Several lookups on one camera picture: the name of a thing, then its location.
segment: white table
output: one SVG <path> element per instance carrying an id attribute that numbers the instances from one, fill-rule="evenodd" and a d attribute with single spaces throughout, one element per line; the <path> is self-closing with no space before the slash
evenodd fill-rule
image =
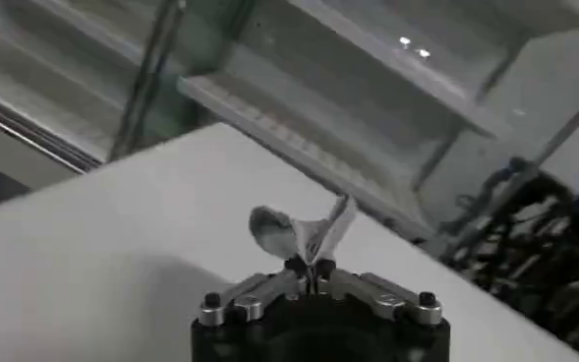
<path id="1" fill-rule="evenodd" d="M 0 206 L 0 362 L 187 361 L 199 301 L 280 261 L 249 235 L 251 208 L 324 216 L 334 196 L 223 125 Z M 359 215 L 339 265 L 434 291 L 451 361 L 579 355 Z"/>

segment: crumpled paper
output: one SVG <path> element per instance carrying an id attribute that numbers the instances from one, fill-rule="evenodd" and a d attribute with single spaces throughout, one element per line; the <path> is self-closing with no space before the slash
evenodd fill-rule
<path id="1" fill-rule="evenodd" d="M 320 259 L 334 260 L 334 251 L 350 223 L 355 219 L 357 203 L 343 196 L 327 218 L 303 221 L 281 211 L 258 207 L 250 215 L 250 231 L 257 244 L 268 254 L 282 260 L 298 255 L 308 266 Z"/>

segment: black screw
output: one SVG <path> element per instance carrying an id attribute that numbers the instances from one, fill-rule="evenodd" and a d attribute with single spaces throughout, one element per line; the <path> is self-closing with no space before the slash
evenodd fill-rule
<path id="1" fill-rule="evenodd" d="M 208 293 L 203 298 L 203 304 L 207 308 L 219 308 L 219 306 L 221 306 L 221 295 L 218 293 Z"/>
<path id="2" fill-rule="evenodd" d="M 434 307 L 437 304 L 437 299 L 435 299 L 435 294 L 423 291 L 418 296 L 418 302 L 420 303 L 421 307 Z"/>

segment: metal bar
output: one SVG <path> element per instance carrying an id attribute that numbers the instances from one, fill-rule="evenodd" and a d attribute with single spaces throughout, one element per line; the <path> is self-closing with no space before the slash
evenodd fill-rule
<path id="1" fill-rule="evenodd" d="M 0 130 L 74 172 L 86 173 L 101 165 L 101 162 L 96 158 L 1 104 Z"/>
<path id="2" fill-rule="evenodd" d="M 145 50 L 132 95 L 128 99 L 121 128 L 114 142 L 110 159 L 133 152 L 143 135 L 146 114 L 155 99 L 160 74 L 166 63 L 187 3 L 184 0 L 163 0 Z"/>

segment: metal shelf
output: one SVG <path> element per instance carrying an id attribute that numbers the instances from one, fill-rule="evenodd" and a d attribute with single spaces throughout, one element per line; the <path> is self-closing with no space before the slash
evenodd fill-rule
<path id="1" fill-rule="evenodd" d="M 79 112 L 97 106 L 93 94 L 0 37 L 0 106 L 87 156 L 105 161 L 112 138 L 66 107 L 67 101 L 83 103 L 76 109 Z"/>
<path id="2" fill-rule="evenodd" d="M 324 149 L 322 139 L 301 134 L 305 120 L 289 115 L 273 105 L 262 93 L 245 90 L 248 86 L 226 74 L 181 78 L 179 91 L 194 99 L 227 123 L 278 151 L 325 181 L 353 195 L 382 215 L 404 220 L 416 234 L 429 235 L 431 228 L 422 219 L 409 181 L 401 177 L 387 186 L 364 170 L 350 165 L 337 154 Z"/>
<path id="3" fill-rule="evenodd" d="M 380 2 L 361 3 L 362 7 L 346 11 L 339 2 L 326 0 L 287 0 L 307 15 L 349 40 L 355 46 L 363 49 L 390 70 L 399 74 L 408 82 L 425 93 L 434 97 L 448 108 L 460 114 L 463 120 L 476 132 L 496 138 L 501 138 L 511 132 L 511 127 L 477 103 L 475 95 L 468 94 L 443 73 L 428 66 L 427 62 L 404 46 L 394 34 L 385 36 L 379 27 L 378 18 L 370 18 L 372 22 L 362 21 L 362 8 L 366 5 L 372 13 L 386 15 L 390 11 Z M 389 17 L 381 16 L 385 22 L 392 22 Z"/>

